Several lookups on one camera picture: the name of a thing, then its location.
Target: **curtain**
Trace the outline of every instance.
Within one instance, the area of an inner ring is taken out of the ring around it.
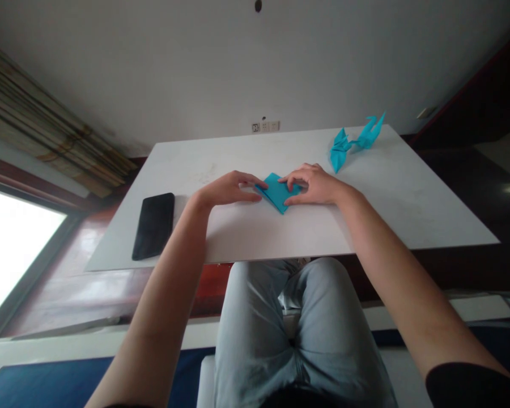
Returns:
[[[1,51],[0,138],[99,197],[137,168]]]

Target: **smartphone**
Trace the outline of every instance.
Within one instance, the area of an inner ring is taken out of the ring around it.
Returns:
[[[132,260],[140,261],[160,255],[174,222],[174,195],[166,193],[147,197],[142,202],[138,230],[132,250]]]

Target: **hand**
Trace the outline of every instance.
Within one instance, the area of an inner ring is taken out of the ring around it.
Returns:
[[[267,183],[254,175],[232,171],[204,186],[196,192],[196,195],[204,205],[210,207],[237,201],[257,202],[262,198],[259,194],[240,190],[240,185],[245,187],[254,184],[265,190],[268,188]]]
[[[336,204],[344,194],[356,191],[352,186],[341,182],[337,178],[326,173],[319,164],[304,163],[297,170],[282,177],[279,182],[286,182],[289,191],[293,184],[303,181],[308,185],[304,194],[298,194],[285,200],[285,205],[295,204]]]

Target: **white table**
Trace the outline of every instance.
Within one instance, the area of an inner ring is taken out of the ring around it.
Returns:
[[[334,173],[329,150],[340,129],[158,143],[113,217],[87,270],[151,267],[131,259],[142,200],[172,192],[174,223],[200,187],[231,171],[264,179],[303,162]],[[356,139],[362,127],[346,128]],[[337,177],[362,191],[410,249],[498,243],[497,238],[389,126],[372,149],[349,152]],[[284,215],[266,201],[213,209],[207,263],[354,253],[334,206],[293,206]]]

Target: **leg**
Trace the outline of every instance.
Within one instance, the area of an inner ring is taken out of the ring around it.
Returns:
[[[333,258],[306,265],[284,290],[301,296],[296,334],[309,383],[352,406],[396,406],[359,299],[346,269]]]
[[[260,406],[296,378],[295,351],[278,295],[295,267],[237,262],[231,269],[215,352],[215,406]]]

